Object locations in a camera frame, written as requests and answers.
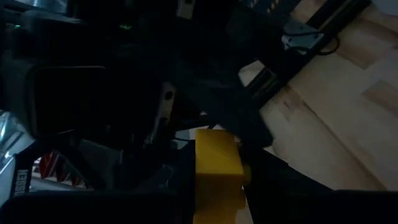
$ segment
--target green light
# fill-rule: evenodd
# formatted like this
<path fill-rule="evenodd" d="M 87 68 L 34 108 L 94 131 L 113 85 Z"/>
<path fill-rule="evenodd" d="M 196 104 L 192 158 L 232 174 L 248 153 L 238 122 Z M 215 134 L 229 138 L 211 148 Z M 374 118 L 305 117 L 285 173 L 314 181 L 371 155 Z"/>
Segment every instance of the green light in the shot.
<path fill-rule="evenodd" d="M 124 30 L 129 30 L 129 29 L 132 28 L 132 26 L 122 24 L 122 25 L 119 26 L 119 28 L 120 28 L 120 29 L 124 29 Z"/>

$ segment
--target yellow block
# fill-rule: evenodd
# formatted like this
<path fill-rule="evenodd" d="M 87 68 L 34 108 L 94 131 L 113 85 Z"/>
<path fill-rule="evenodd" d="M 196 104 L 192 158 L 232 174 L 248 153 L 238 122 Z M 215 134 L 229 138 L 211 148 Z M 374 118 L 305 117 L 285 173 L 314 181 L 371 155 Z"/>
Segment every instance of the yellow block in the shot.
<path fill-rule="evenodd" d="M 243 167 L 234 136 L 224 130 L 198 129 L 195 138 L 194 224 L 234 224 L 245 206 Z"/>

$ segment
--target wooden surface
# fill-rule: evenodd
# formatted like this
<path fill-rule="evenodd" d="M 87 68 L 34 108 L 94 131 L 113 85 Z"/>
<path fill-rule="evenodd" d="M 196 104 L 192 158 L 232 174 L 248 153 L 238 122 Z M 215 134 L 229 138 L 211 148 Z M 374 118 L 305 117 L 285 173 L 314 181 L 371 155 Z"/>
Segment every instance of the wooden surface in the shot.
<path fill-rule="evenodd" d="M 325 0 L 303 0 L 306 21 Z M 272 150 L 333 189 L 398 190 L 398 18 L 367 8 L 336 54 L 313 59 L 261 114 Z M 262 68 L 241 70 L 247 84 Z"/>

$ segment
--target black machine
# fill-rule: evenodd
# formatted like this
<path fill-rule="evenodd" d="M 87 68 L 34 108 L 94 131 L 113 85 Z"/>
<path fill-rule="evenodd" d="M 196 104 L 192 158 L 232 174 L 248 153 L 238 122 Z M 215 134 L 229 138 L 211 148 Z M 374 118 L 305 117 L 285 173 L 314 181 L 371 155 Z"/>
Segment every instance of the black machine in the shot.
<path fill-rule="evenodd" d="M 195 147 L 172 141 L 216 124 L 241 140 L 254 223 L 394 218 L 396 193 L 333 191 L 262 149 L 272 136 L 258 109 L 314 56 L 333 53 L 322 49 L 338 47 L 339 31 L 369 1 L 329 0 L 307 24 L 289 16 L 300 0 L 54 2 L 64 7 L 1 1 L 0 102 L 11 112 L 2 127 L 20 134 L 5 146 L 12 137 L 1 133 L 0 144 L 29 137 L 0 154 L 2 172 L 13 163 L 3 223 L 31 222 L 44 208 L 36 222 L 191 223 Z M 190 19 L 176 16 L 184 5 Z M 266 68 L 243 87 L 238 72 L 256 60 Z M 84 139 L 120 153 L 111 183 L 77 150 Z M 94 190 L 29 193 L 33 162 L 52 150 Z"/>

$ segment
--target yellow plastic part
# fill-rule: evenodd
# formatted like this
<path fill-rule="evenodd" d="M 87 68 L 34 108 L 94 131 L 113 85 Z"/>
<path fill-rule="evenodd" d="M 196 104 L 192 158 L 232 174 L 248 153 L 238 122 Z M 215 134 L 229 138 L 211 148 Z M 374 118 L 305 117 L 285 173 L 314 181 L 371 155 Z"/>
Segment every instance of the yellow plastic part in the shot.
<path fill-rule="evenodd" d="M 245 207 L 244 169 L 234 136 L 224 130 L 198 129 L 195 138 L 194 224 L 235 224 Z"/>

